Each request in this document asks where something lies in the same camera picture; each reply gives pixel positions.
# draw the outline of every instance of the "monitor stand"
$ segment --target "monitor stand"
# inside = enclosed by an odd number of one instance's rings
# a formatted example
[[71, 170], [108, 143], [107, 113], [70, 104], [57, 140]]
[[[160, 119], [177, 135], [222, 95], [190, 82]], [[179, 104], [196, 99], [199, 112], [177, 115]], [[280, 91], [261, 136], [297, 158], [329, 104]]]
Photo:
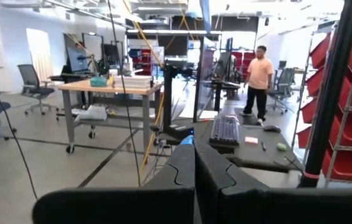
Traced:
[[184, 139], [194, 134], [191, 122], [188, 124], [171, 123], [171, 99], [173, 78], [177, 76], [177, 68], [167, 66], [164, 73], [164, 102], [163, 102], [163, 132], [176, 139]]

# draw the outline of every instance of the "keyboard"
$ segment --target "keyboard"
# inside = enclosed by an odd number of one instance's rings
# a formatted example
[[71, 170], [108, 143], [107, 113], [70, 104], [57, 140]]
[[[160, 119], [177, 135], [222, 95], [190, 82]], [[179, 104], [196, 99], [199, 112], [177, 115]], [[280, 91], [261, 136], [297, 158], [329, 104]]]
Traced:
[[237, 120], [230, 116], [217, 115], [213, 120], [209, 144], [239, 146]]

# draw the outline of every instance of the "wooden table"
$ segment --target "wooden table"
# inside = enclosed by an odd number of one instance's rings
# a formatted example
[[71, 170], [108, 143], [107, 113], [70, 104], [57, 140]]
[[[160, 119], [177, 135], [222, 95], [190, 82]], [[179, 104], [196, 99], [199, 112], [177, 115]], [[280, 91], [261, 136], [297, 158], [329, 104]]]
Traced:
[[[126, 88], [126, 94], [136, 94], [143, 97], [143, 143], [144, 148], [148, 147], [150, 141], [150, 99], [151, 94], [155, 94], [155, 115], [158, 115], [159, 101], [160, 101], [160, 89], [163, 86], [162, 83], [155, 84], [152, 88], [147, 89], [136, 89]], [[78, 123], [74, 123], [72, 117], [72, 105], [70, 104], [70, 91], [87, 91], [87, 92], [101, 92], [101, 93], [125, 93], [123, 88], [114, 88], [112, 86], [107, 87], [91, 87], [90, 80], [82, 80], [79, 82], [66, 83], [59, 85], [58, 89], [62, 90], [62, 97], [64, 99], [64, 111], [65, 120], [68, 132], [69, 145], [66, 148], [68, 153], [74, 151], [75, 144], [75, 132], [74, 129], [78, 124], [90, 124], [92, 126], [110, 126], [108, 121], [97, 121], [97, 120], [81, 120]]]

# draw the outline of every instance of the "man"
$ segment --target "man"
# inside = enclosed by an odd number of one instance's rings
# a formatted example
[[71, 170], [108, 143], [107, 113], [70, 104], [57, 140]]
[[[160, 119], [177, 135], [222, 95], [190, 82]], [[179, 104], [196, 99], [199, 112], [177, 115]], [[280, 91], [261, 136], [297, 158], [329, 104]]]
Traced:
[[273, 75], [273, 65], [271, 61], [265, 57], [267, 48], [258, 46], [256, 49], [256, 58], [253, 59], [248, 67], [248, 76], [245, 81], [248, 84], [248, 99], [242, 116], [252, 114], [252, 107], [256, 98], [257, 119], [260, 124], [265, 121], [265, 107], [267, 102], [267, 91], [271, 87]]

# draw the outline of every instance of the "table top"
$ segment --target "table top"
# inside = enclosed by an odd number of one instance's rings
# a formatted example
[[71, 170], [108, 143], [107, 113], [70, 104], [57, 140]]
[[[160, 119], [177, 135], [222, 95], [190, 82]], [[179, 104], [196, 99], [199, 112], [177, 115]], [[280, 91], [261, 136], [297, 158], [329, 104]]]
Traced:
[[[163, 86], [163, 83], [155, 83], [152, 88], [138, 89], [138, 88], [126, 88], [127, 94], [139, 94], [139, 95], [151, 95], [156, 90], [159, 90]], [[114, 88], [110, 85], [106, 87], [91, 87], [90, 79], [66, 83], [57, 86], [60, 90], [70, 91], [96, 91], [101, 93], [123, 93], [123, 88]]]
[[[212, 121], [193, 123], [195, 138], [209, 142], [212, 130]], [[167, 134], [160, 134], [160, 139], [177, 142]], [[248, 144], [245, 137], [253, 137], [259, 140], [258, 144]], [[277, 144], [287, 146], [287, 151], [277, 150]], [[300, 161], [296, 158], [289, 144], [281, 133], [265, 132], [262, 128], [239, 126], [239, 146], [235, 147], [234, 155], [239, 157], [244, 167], [254, 169], [271, 170], [276, 172], [288, 172], [290, 170], [302, 170]]]

